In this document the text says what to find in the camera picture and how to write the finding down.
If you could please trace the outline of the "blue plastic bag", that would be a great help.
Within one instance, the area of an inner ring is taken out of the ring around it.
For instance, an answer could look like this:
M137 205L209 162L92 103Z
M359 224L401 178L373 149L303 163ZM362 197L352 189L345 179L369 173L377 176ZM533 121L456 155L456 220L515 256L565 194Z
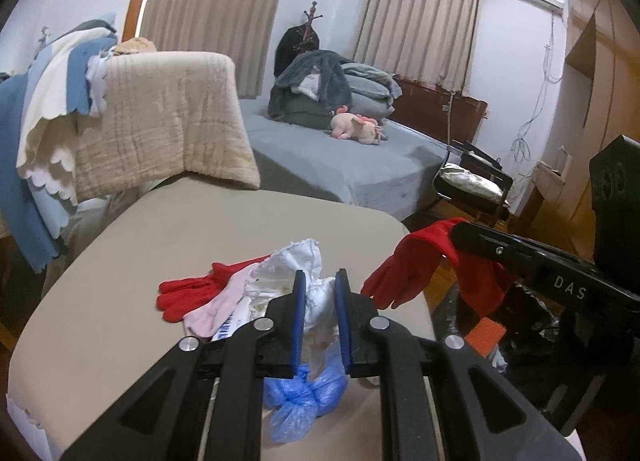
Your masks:
M270 411L269 432L276 444L300 441L314 422L341 403L348 380L340 344L331 344L323 356L324 367L311 379L310 366L301 363L293 379L267 377L264 407Z

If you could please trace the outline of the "silver cushion on chair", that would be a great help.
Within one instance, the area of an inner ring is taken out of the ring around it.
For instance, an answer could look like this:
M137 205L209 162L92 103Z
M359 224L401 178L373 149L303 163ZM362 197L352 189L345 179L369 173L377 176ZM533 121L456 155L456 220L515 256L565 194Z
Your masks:
M498 203L503 196L503 190L497 183L488 178L475 174L462 166L446 163L439 171L439 177L448 185L454 186L462 192L485 200Z

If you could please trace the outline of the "beige curtain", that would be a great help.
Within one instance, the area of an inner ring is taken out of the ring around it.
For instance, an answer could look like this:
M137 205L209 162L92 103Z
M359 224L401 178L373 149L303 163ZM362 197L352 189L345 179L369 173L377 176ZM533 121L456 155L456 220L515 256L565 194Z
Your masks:
M262 94L279 0L146 0L138 35L162 52L214 52L235 64L242 98Z
M367 0L354 59L463 93L478 16L480 0Z

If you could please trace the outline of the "red knitted glove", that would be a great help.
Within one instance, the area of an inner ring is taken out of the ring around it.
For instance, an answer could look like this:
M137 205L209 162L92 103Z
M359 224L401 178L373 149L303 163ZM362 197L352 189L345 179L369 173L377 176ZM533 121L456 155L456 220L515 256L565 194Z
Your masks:
M450 233L462 218L438 221L408 233L382 265L363 282L361 293L379 309L396 308L419 295L446 259L456 274L464 302L480 317L493 313L518 276L480 255L456 247Z
M213 263L209 273L203 277L163 281L158 286L156 308L163 313L165 321L179 322L190 311L215 299L235 273L264 259L267 255L235 264Z

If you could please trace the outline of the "left beige curtain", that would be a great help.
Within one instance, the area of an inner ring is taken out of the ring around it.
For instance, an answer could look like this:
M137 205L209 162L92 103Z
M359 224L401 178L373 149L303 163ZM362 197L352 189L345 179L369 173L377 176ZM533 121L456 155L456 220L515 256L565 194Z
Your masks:
M235 64L242 98L262 94L279 0L146 0L138 35L162 52L214 52Z

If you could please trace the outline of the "blue white scalloped cloth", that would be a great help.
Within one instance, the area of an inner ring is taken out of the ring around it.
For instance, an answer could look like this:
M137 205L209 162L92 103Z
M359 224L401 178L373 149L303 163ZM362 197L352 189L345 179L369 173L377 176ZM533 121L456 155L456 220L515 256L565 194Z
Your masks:
M1 82L1 235L36 273L63 253L62 230L78 206L79 121L106 109L114 18L41 42L26 71Z

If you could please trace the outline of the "folded grey blanket pile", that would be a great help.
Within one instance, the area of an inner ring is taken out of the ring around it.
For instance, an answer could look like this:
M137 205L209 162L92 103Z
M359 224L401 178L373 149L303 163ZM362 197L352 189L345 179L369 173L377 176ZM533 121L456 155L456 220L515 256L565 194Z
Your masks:
M352 92L354 114L378 121L393 114L394 103L402 95L402 89L391 74L359 62L347 62L342 69Z

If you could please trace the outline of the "white blue medicine box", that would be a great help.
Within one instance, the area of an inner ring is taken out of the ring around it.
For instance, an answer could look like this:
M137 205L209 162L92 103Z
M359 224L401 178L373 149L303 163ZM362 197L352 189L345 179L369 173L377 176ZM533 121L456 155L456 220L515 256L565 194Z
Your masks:
M229 317L222 323L220 328L210 339L212 342L228 339L236 330L250 321L250 298L243 296L235 305Z

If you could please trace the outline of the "white tissue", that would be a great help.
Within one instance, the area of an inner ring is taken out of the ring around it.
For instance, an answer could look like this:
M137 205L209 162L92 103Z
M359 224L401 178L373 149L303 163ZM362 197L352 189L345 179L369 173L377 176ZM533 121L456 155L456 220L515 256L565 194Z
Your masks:
M299 271L305 277L302 363L309 367L309 377L314 380L326 366L326 350L337 339L334 278L322 276L318 241L291 242L273 252L250 270L244 295L250 299L250 319L264 317L272 299L292 292Z

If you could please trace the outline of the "right beige curtain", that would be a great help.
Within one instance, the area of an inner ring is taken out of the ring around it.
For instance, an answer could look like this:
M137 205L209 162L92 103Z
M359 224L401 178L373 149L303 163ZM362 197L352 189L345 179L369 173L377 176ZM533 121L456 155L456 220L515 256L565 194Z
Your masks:
M480 0L367 0L354 59L463 93L478 16Z

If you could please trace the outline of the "pink sock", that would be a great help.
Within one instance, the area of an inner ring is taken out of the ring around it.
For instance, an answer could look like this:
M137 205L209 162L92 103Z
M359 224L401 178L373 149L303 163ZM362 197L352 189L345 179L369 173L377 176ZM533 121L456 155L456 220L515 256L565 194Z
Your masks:
M186 335L210 340L232 313L235 305L245 296L244 288L247 278L248 273L245 270L235 273L219 295L186 314L183 317L183 328Z

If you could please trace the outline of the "wooden coat rack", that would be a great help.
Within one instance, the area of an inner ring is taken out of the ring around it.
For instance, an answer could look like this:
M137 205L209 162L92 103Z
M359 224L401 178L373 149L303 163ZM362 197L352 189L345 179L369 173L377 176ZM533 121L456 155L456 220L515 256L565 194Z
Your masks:
M316 19L322 18L322 15L317 14L317 5L317 1L312 1L311 6L308 8L308 10L304 11L304 15L306 17L305 31L303 35L304 42L309 42L312 40L312 36L314 35L314 27L312 25L314 24L314 21Z

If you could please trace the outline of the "black lined trash bin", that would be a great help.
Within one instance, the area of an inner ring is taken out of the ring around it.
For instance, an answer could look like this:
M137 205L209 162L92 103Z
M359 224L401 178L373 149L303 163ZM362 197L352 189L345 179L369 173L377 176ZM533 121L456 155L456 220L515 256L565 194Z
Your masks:
M579 316L551 313L518 283L489 316L506 332L489 341L489 360L557 429L574 429L602 384Z

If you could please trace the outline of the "black office chair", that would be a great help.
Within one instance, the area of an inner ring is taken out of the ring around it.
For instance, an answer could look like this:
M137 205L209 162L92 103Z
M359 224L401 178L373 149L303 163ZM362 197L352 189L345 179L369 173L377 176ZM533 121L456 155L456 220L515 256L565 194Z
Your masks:
M508 195L513 184L514 179L503 172L497 159L459 140L446 143L444 161L432 181L440 198L484 215L490 227L509 218Z

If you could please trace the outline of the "beige quilted cover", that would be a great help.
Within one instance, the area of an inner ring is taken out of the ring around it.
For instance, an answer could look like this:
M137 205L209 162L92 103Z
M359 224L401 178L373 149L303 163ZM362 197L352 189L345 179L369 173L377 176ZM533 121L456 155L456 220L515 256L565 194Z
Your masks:
M79 121L78 203L182 172L259 187L230 57L112 57L105 100L103 114Z

